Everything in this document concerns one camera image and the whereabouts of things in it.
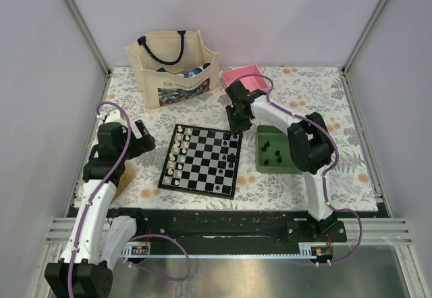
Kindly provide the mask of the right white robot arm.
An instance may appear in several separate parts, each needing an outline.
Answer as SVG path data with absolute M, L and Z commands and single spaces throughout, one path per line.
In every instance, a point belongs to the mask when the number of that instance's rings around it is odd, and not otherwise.
M 291 160 L 302 172 L 306 185 L 310 219 L 307 233 L 315 241 L 324 240 L 331 234 L 331 224 L 336 221 L 325 175 L 337 164 L 331 156 L 338 151 L 323 117 L 317 112 L 306 116 L 295 114 L 270 100 L 265 91 L 249 91 L 239 80 L 231 83 L 225 91 L 232 102 L 225 109 L 232 133 L 248 130 L 252 126 L 251 120 L 258 118 L 288 137 Z

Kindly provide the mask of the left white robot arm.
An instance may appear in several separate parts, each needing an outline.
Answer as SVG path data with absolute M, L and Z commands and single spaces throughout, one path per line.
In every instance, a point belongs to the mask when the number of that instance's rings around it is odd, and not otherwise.
M 108 297 L 113 267 L 126 243 L 146 234 L 145 222 L 129 216 L 114 218 L 108 232 L 103 232 L 126 161 L 155 148 L 142 120 L 135 125 L 140 137 L 122 119 L 99 126 L 97 143 L 83 168 L 82 204 L 69 241 L 59 260 L 45 268 L 45 279 L 56 297 Z

